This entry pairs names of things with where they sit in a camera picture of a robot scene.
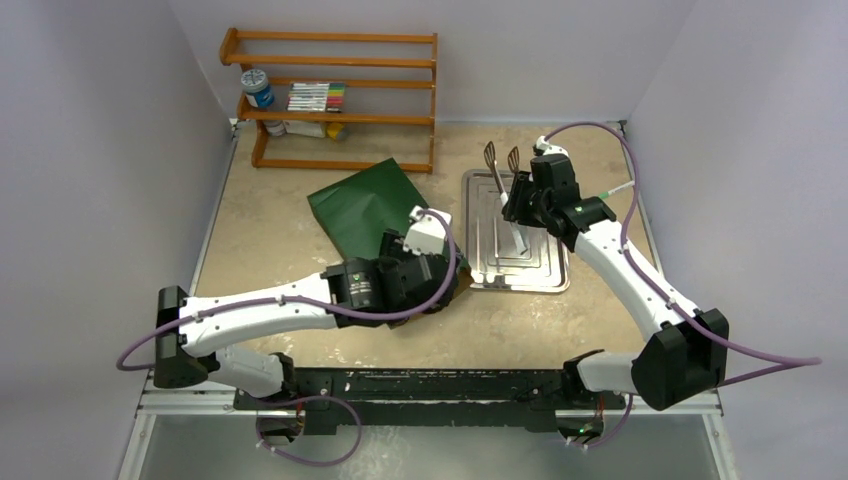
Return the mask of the green brown paper bag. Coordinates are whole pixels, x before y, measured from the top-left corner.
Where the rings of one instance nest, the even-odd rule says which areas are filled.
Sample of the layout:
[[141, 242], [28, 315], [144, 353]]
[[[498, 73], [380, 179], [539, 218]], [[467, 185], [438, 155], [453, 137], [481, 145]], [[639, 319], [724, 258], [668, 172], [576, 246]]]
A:
[[[342, 257], [338, 265], [322, 274], [329, 299], [318, 306], [332, 313], [339, 327], [388, 324], [396, 326], [410, 318], [438, 313], [463, 290], [461, 273], [465, 256], [451, 235], [452, 217], [430, 206], [393, 159], [380, 162], [344, 180], [310, 194], [313, 216]], [[380, 313], [381, 294], [377, 257], [383, 232], [393, 229], [404, 238], [415, 206], [433, 215], [446, 229], [448, 272], [440, 288], [421, 305], [395, 313]]]

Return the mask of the silver metal tongs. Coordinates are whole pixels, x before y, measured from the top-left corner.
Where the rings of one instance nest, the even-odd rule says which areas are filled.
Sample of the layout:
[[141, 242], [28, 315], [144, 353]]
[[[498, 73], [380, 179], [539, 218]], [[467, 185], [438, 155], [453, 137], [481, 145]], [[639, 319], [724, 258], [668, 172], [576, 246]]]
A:
[[[503, 207], [505, 207], [508, 203], [508, 193], [506, 191], [503, 179], [497, 167], [496, 149], [492, 141], [488, 141], [485, 145], [483, 149], [483, 158], [487, 168], [489, 169], [495, 181], [501, 204]], [[519, 255], [524, 254], [527, 251], [527, 245], [524, 241], [519, 227], [514, 225], [513, 223], [509, 223], [509, 228], [515, 244], [516, 253]]]

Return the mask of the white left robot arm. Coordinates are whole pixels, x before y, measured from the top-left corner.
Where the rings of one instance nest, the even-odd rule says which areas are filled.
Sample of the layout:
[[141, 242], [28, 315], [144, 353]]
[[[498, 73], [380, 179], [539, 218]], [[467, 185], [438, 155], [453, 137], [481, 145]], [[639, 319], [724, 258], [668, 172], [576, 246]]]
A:
[[388, 230], [379, 257], [351, 258], [289, 284], [224, 297], [159, 290], [153, 381], [181, 389], [206, 381], [234, 386], [272, 408], [297, 399], [292, 359], [240, 343], [300, 330], [396, 326], [450, 304], [460, 250], [443, 233]]

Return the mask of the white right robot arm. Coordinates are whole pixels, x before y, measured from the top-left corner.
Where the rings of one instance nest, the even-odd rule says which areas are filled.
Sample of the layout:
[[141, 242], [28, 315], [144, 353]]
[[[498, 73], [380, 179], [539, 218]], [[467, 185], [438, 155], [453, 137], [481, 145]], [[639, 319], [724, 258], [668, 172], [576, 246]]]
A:
[[631, 315], [645, 345], [636, 354], [593, 351], [564, 365], [564, 399], [584, 407], [600, 392], [635, 394], [665, 410], [719, 386], [725, 379], [729, 323], [676, 293], [627, 239], [613, 210], [580, 195], [570, 159], [534, 158], [515, 173], [506, 221], [545, 229], [590, 266]]

